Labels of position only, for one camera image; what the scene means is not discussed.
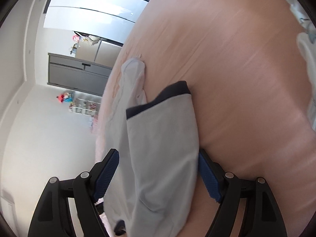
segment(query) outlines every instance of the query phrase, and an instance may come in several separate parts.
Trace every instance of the clothing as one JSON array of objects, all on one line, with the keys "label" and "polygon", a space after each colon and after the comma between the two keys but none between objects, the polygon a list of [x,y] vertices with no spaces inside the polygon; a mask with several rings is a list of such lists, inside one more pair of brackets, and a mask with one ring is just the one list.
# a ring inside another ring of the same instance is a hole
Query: clothing
[{"label": "clothing", "polygon": [[190,91],[180,81],[151,103],[143,91],[145,65],[121,68],[105,151],[120,162],[104,196],[112,229],[123,220],[128,237],[175,237],[186,223],[198,170],[198,129]]}]

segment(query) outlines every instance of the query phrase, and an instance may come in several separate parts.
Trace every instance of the textured blue pad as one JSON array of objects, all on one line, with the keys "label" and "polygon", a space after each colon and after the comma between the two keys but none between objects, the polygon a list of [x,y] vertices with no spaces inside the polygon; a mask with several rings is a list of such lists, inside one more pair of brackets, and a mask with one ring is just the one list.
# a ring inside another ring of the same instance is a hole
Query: textured blue pad
[{"label": "textured blue pad", "polygon": [[201,153],[199,153],[198,156],[198,170],[210,197],[215,199],[216,202],[219,202],[222,199],[222,195],[220,193],[218,180]]},{"label": "textured blue pad", "polygon": [[109,159],[108,163],[106,164],[102,173],[99,175],[99,178],[96,181],[95,193],[93,194],[93,198],[95,200],[103,198],[107,188],[109,187],[109,184],[119,164],[118,153],[118,151],[115,151],[112,154],[111,158]]}]

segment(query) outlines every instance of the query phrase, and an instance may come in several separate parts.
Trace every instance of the pink bed sheet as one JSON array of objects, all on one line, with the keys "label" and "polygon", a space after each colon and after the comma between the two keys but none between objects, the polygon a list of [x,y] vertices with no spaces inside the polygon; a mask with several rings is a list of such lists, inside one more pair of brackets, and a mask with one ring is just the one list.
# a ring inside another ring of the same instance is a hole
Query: pink bed sheet
[{"label": "pink bed sheet", "polygon": [[[105,88],[96,159],[120,67],[141,55],[148,101],[167,85],[187,81],[201,147],[240,178],[266,178],[288,236],[299,236],[316,210],[316,135],[306,117],[311,86],[295,44],[299,32],[285,0],[151,0]],[[198,177],[179,237],[204,237],[217,208]]]}]

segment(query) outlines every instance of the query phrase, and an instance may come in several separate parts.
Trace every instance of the pink blanket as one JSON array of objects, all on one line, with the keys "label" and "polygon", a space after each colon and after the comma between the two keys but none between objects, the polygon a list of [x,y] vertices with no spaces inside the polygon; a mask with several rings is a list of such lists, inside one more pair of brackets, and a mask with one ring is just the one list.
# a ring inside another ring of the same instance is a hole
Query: pink blanket
[{"label": "pink blanket", "polygon": [[[97,160],[120,67],[141,55],[148,101],[187,81],[201,147],[240,178],[266,178],[288,236],[298,237],[316,210],[316,134],[306,117],[311,86],[295,44],[301,31],[285,0],[151,0],[105,88]],[[179,237],[204,237],[217,208],[199,177]],[[233,237],[243,209],[241,202]]]}]

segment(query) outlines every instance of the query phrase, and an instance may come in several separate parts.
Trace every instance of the bed sheet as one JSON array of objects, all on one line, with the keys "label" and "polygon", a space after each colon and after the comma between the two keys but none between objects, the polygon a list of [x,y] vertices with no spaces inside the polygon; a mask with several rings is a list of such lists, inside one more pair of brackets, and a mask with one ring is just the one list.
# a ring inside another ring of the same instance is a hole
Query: bed sheet
[{"label": "bed sheet", "polygon": [[[285,0],[150,0],[105,88],[96,160],[104,156],[121,65],[140,56],[148,101],[187,81],[201,147],[240,178],[266,178],[288,236],[298,237],[316,210],[316,135],[306,117],[311,86],[295,43],[302,31]],[[217,208],[198,177],[179,237],[204,237]]]}]

